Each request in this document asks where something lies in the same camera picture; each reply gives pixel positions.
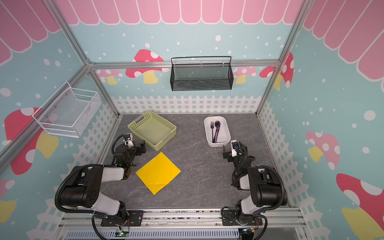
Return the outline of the white plastic bin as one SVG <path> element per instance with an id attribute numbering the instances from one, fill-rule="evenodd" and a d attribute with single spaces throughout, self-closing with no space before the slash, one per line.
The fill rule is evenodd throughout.
<path id="1" fill-rule="evenodd" d="M 224 117 L 207 117 L 204 119 L 204 127 L 206 139 L 210 147 L 223 147 L 231 141 L 229 127 Z"/>

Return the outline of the yellow paper napkin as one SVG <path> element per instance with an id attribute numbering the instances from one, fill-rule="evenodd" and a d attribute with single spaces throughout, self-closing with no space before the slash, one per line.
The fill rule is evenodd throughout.
<path id="1" fill-rule="evenodd" d="M 180 172 L 181 170 L 161 152 L 141 167 L 136 174 L 150 192 L 156 195 Z"/>

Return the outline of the dark purple spoon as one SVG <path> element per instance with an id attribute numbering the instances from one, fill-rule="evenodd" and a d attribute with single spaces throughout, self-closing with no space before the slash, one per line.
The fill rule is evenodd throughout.
<path id="1" fill-rule="evenodd" d="M 218 134 L 219 134 L 219 131 L 220 131 L 220 127 L 221 127 L 221 123 L 220 121 L 215 121 L 215 134 L 214 134 L 214 138 L 213 138 L 213 143 L 216 143 L 217 142 L 217 138 L 218 138 Z"/>

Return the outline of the dark purple fork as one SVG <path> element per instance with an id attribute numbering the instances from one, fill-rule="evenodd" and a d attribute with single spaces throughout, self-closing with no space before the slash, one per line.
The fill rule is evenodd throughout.
<path id="1" fill-rule="evenodd" d="M 215 138 L 214 138 L 214 128 L 215 128 L 214 121 L 211 121 L 210 128 L 211 128 L 211 132 L 212 132 L 212 140 L 211 140 L 211 142 L 214 143 L 214 140 L 215 140 Z"/>

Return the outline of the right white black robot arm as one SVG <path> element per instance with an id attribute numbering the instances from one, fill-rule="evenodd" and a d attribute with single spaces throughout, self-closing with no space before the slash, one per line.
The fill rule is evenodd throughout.
<path id="1" fill-rule="evenodd" d="M 234 164 L 232 186 L 250 195 L 239 200 L 236 207 L 223 207 L 221 216 L 224 226 L 260 226 L 261 213 L 285 206 L 288 196 L 284 183 L 275 168 L 253 167 L 256 159 L 248 154 L 248 148 L 241 142 L 232 141 L 231 150 L 223 149 L 223 158 Z"/>

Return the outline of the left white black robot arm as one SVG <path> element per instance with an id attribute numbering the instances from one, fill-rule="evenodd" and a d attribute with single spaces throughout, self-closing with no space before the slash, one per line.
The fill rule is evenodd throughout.
<path id="1" fill-rule="evenodd" d="M 113 153 L 114 165 L 90 164 L 74 167 L 55 195 L 55 206 L 64 213 L 89 213 L 123 225 L 130 219 L 126 205 L 100 192 L 101 183 L 127 180 L 134 158 L 146 152 L 145 143 L 122 144 Z"/>

